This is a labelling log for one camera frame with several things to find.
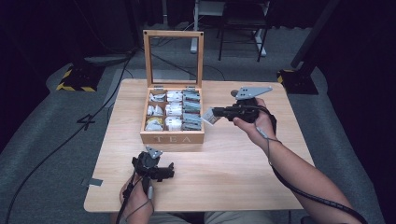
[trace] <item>chair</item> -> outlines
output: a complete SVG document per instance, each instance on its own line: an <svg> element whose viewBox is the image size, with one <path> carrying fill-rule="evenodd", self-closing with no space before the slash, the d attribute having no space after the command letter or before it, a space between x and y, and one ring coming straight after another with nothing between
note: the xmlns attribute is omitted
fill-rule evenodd
<svg viewBox="0 0 396 224"><path fill-rule="evenodd" d="M220 48L219 48L219 61L221 61L221 52L224 43L238 43L238 44L260 44L259 57L257 62L260 61L262 56L262 48L264 46L264 40L267 35L267 31L270 25L267 22L268 14L264 13L263 4L256 1L228 1L224 4L223 14L221 17L221 22L218 30L218 37L220 34ZM260 29L264 30L262 41L256 42L255 38L259 34ZM251 41L235 41L235 40L225 40L224 31L225 30L247 30L252 32Z"/></svg>

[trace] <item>tabletop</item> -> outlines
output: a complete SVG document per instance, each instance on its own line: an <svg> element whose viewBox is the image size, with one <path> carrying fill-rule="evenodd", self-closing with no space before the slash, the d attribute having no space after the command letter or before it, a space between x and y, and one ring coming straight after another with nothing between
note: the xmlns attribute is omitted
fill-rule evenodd
<svg viewBox="0 0 396 224"><path fill-rule="evenodd" d="M235 103L232 90L241 87L273 88L262 98L277 119L276 136L313 164L299 124L283 86L276 82L203 81L203 108ZM89 212L118 212L122 185L133 173L132 158L146 146L140 138L147 96L145 79L124 79L108 123L84 203ZM203 144L151 144L162 150L159 167L175 164L175 176L153 182L156 211L233 211L302 209L293 194L275 177L262 150L223 118L205 125Z"/></svg>

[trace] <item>forearm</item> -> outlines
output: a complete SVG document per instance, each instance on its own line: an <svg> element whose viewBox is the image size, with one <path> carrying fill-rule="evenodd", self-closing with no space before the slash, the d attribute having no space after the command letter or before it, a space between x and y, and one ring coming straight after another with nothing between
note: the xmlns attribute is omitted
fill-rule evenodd
<svg viewBox="0 0 396 224"><path fill-rule="evenodd" d="M269 146L268 149L265 140L261 148L273 167L287 182L306 193L351 208L351 204L342 191L337 188L325 174L297 156L281 143L270 140ZM343 211L321 203L316 203L299 194L294 194L307 213L317 222L359 223L359 221Z"/></svg>

